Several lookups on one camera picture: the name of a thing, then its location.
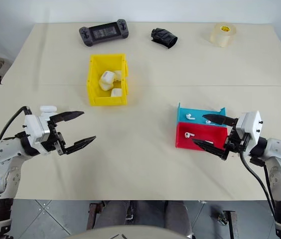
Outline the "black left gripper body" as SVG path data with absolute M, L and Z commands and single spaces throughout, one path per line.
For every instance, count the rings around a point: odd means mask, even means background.
M 59 155 L 67 154 L 67 150 L 65 148 L 65 141 L 60 132 L 57 132 L 56 127 L 57 124 L 52 121 L 47 122 L 49 128 L 49 136 L 47 140 L 44 140 L 41 145 L 47 152 L 51 152 L 56 150 Z

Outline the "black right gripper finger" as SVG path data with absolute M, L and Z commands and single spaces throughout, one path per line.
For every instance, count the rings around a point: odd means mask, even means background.
M 219 124 L 219 125 L 236 125 L 238 122 L 238 118 L 230 118 L 223 115 L 217 114 L 205 114 L 203 117 L 212 123 Z
M 216 155 L 224 161 L 227 160 L 228 152 L 226 150 L 217 148 L 214 146 L 214 144 L 205 140 L 192 139 L 192 141 L 204 151 Z

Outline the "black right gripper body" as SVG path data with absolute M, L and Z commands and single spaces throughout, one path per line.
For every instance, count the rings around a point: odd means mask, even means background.
M 227 152 L 244 152 L 247 149 L 249 141 L 251 140 L 250 133 L 243 133 L 242 136 L 238 134 L 236 130 L 236 124 L 238 118 L 233 119 L 232 129 L 226 139 L 226 151 Z

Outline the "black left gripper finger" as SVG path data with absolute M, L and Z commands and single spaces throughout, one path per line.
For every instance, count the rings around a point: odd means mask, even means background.
M 86 147 L 88 144 L 90 144 L 95 139 L 96 139 L 96 136 L 84 138 L 82 140 L 75 142 L 70 147 L 65 147 L 66 143 L 65 143 L 64 139 L 60 139 L 59 140 L 60 148 L 58 149 L 58 154 L 59 155 L 63 155 L 63 154 L 68 155 L 68 154 L 74 153 L 76 151 L 79 151 L 79 150 L 83 149 L 84 147 Z
M 61 122 L 61 121 L 73 120 L 83 114 L 84 114 L 84 112 L 82 112 L 82 111 L 63 112 L 63 113 L 59 113 L 59 114 L 51 116 L 50 121 L 52 124 L 57 124 L 58 122 Z

